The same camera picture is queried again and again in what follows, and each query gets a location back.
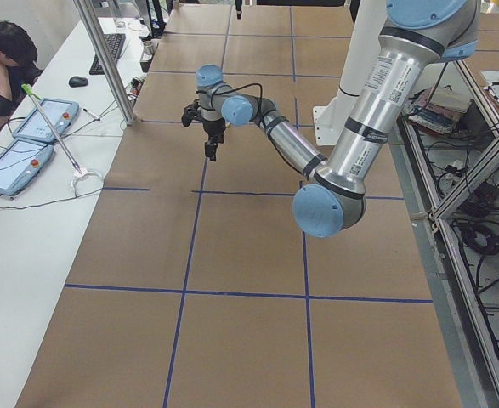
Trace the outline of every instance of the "black hair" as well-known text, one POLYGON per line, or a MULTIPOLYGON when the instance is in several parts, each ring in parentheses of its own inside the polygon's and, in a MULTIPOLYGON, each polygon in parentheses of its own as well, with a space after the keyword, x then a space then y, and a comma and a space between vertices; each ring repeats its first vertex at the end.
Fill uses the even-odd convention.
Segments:
POLYGON ((0 51, 24 66, 37 60, 37 49, 24 28, 9 21, 0 21, 0 51))

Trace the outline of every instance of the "robotic arm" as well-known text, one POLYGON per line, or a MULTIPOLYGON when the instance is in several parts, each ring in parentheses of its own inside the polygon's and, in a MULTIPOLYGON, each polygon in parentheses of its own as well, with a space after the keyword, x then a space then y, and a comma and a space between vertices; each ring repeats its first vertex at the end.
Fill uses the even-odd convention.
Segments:
POLYGON ((196 73, 198 99, 185 108, 183 124, 203 123, 206 156, 215 161, 225 120, 234 126, 255 123, 309 181, 292 205, 298 226, 313 236, 334 235, 362 218, 364 178, 425 66, 475 51, 479 6, 480 0, 387 0, 381 52, 329 159, 271 100, 239 93, 214 65, 196 73))

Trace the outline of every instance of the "metal frame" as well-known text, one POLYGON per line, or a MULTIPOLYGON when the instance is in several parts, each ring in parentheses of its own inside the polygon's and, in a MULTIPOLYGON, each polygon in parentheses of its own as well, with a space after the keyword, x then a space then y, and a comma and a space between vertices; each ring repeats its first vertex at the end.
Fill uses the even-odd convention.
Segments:
MULTIPOLYGON (((172 2, 166 2, 168 7, 168 13, 171 13, 170 5, 172 2)), ((145 5, 147 6, 147 14, 149 15, 149 26, 150 26, 150 34, 153 38, 160 38, 166 29, 166 23, 164 22, 164 16, 162 15, 162 7, 160 0, 145 0, 145 5), (158 27, 153 25, 153 17, 152 13, 155 13, 156 23, 158 27)))
MULTIPOLYGON (((487 123, 499 123, 499 113, 485 97, 484 91, 474 80, 470 70, 463 61, 457 61, 456 68, 461 78, 470 89, 476 105, 479 107, 487 123)), ((495 136, 491 144, 484 150, 475 165, 468 171, 466 183, 459 183, 444 198, 440 198, 436 191, 434 179, 430 174, 425 156, 419 148, 419 142, 411 126, 405 119, 400 123, 401 131, 404 132, 411 145, 414 159, 422 176, 422 182, 430 200, 429 218, 433 223, 433 232, 440 233, 445 249, 448 252, 451 265, 454 269, 456 282, 462 294, 464 307, 470 318, 472 328, 476 334, 479 348, 485 357, 485 366, 490 374, 496 397, 499 400, 499 356, 496 355, 493 339, 485 317, 480 308, 479 301, 473 292, 472 282, 462 261, 458 240, 448 218, 458 207, 471 195, 485 179, 487 179, 499 166, 499 130, 493 131, 495 136)))
POLYGON ((77 7, 82 23, 87 29, 88 36, 93 44, 94 51, 98 55, 100 64, 104 67, 105 79, 111 88, 113 98, 115 98, 115 101, 119 106, 122 117, 128 126, 132 125, 136 116, 128 101, 126 89, 122 84, 121 77, 116 69, 116 63, 111 57, 104 33, 102 32, 102 27, 94 12, 92 2, 91 0, 73 0, 73 2, 77 7))

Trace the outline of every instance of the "table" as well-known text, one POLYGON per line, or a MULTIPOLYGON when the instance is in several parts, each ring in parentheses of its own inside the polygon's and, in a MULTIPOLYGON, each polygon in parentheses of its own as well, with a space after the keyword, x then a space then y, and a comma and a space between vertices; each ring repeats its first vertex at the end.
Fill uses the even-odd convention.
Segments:
POLYGON ((351 30, 344 8, 172 12, 18 408, 462 406, 399 146, 374 163, 360 223, 318 240, 290 216, 301 178, 261 132, 230 127, 211 163, 201 126, 179 120, 214 63, 315 142, 311 107, 335 93, 351 30))
MULTIPOLYGON (((100 19, 104 32, 115 32, 111 19, 100 19)), ((142 75, 138 32, 128 24, 125 51, 117 63, 123 83, 142 75)), ((41 75, 34 92, 41 97, 73 100, 96 114, 108 109, 113 96, 105 76, 90 76, 94 50, 80 21, 41 75), (74 75, 88 78, 84 88, 70 88, 74 75)), ((25 98, 12 117, 25 116, 33 104, 25 98)), ((68 132, 90 122, 80 110, 68 132)), ((65 142, 83 167, 106 174, 125 125, 118 110, 107 114, 65 142)), ((0 146, 12 137, 0 133, 0 146)), ((73 167, 56 145, 51 162, 14 200, 1 197, 0 207, 26 207, 73 197, 73 167)), ((80 194, 99 190, 102 182, 88 178, 77 184, 80 194)), ((0 407, 14 406, 23 388, 65 278, 98 200, 98 193, 24 211, 0 210, 0 407)))

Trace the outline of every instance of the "man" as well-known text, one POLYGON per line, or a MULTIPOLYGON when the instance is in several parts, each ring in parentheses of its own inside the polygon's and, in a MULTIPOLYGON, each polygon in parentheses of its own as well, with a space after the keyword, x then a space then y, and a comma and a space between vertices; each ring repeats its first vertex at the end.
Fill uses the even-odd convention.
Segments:
POLYGON ((36 60, 36 46, 26 31, 0 21, 0 127, 24 97, 20 85, 33 84, 42 73, 34 64, 36 60))

